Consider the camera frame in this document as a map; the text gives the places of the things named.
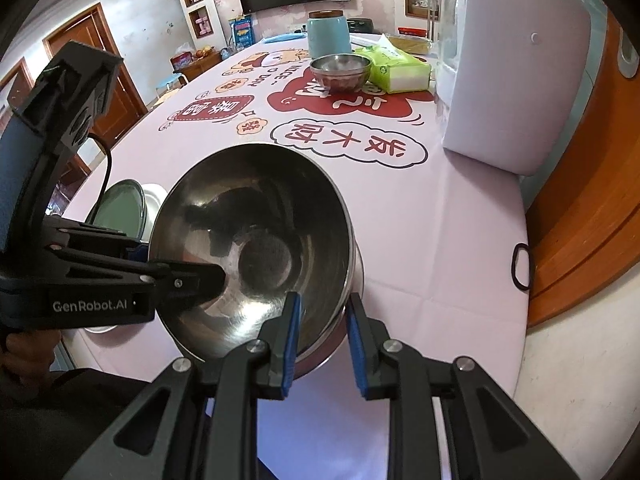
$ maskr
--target black cable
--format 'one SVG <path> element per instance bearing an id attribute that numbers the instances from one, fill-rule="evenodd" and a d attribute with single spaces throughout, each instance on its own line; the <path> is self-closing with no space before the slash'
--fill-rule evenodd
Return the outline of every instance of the black cable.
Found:
<path id="1" fill-rule="evenodd" d="M 98 201 L 95 203 L 95 206 L 91 211 L 91 218 L 89 218 L 89 221 L 87 222 L 89 224 L 93 224 L 95 221 L 95 216 L 98 214 L 98 209 L 100 209 L 100 204 L 102 203 L 104 192 L 107 191 L 107 183 L 109 181 L 109 177 L 111 176 L 111 164 L 113 162 L 113 159 L 111 158 L 111 150 L 100 137 L 98 137 L 96 134 L 89 133 L 88 138 L 93 139 L 95 143 L 101 147 L 104 154 L 107 156 L 107 172 L 104 174 L 102 189 L 100 190 L 100 194 L 98 195 Z"/>

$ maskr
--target plastic bag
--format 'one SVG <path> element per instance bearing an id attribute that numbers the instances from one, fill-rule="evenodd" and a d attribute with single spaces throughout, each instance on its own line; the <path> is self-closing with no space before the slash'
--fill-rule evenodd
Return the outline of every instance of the plastic bag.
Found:
<path id="1" fill-rule="evenodd" d="M 431 65 L 394 47 L 384 35 L 355 53 L 371 60 L 369 80 L 388 94 L 429 89 Z"/>
<path id="2" fill-rule="evenodd" d="M 191 52 L 192 54 L 196 53 L 196 50 L 187 42 L 181 44 L 178 48 L 175 49 L 174 56 L 180 56 L 180 54 L 184 54 L 185 52 Z"/>

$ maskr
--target red box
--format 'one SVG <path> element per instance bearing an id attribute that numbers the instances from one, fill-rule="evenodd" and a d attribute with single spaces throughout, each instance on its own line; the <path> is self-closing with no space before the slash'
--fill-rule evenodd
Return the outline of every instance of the red box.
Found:
<path id="1" fill-rule="evenodd" d="M 172 57 L 170 61 L 174 70 L 180 70 L 193 62 L 193 54 L 191 52 L 183 52 L 180 56 Z"/>
<path id="2" fill-rule="evenodd" d="M 398 32 L 407 36 L 417 36 L 418 38 L 427 37 L 427 31 L 424 28 L 398 27 Z"/>

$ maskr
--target pink tablecloth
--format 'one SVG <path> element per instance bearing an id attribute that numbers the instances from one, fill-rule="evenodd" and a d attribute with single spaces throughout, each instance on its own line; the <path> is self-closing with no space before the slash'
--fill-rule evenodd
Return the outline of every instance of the pink tablecloth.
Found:
<path id="1" fill-rule="evenodd" d="M 133 178 L 170 190 L 198 161 L 242 142 L 300 150 L 346 201 L 369 315 L 426 356 L 471 355 L 512 394 L 528 301 L 510 269 L 514 246 L 527 241 L 517 177 L 445 152 L 430 93 L 367 86 L 327 96 L 308 65 L 306 40 L 296 40 L 252 46 L 209 70 L 117 145 L 110 183 Z M 67 217 L 86 217 L 104 170 L 89 177 Z M 521 282 L 527 273 L 524 258 Z M 157 319 L 67 340 L 103 370 L 146 380 L 178 355 Z M 258 454 L 281 480 L 386 476 L 387 404 L 360 399 L 347 345 L 296 381 L 286 402 L 262 403 L 259 417 Z"/>

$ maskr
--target small metal bowl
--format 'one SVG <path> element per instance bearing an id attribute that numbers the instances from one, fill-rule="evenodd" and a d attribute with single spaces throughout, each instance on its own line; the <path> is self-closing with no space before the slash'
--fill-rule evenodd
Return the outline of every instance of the small metal bowl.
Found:
<path id="1" fill-rule="evenodd" d="M 311 62 L 311 72 L 331 94 L 357 92 L 369 79 L 371 61 L 357 54 L 322 56 Z"/>
<path id="2" fill-rule="evenodd" d="M 340 193 L 305 155 L 249 143 L 208 156 L 162 204 L 149 257 L 219 264 L 226 272 L 215 300 L 158 308 L 185 355 L 220 358 L 255 338 L 280 314 L 289 290 L 302 295 L 296 377 L 335 349 L 323 344 L 351 292 L 356 246 Z"/>

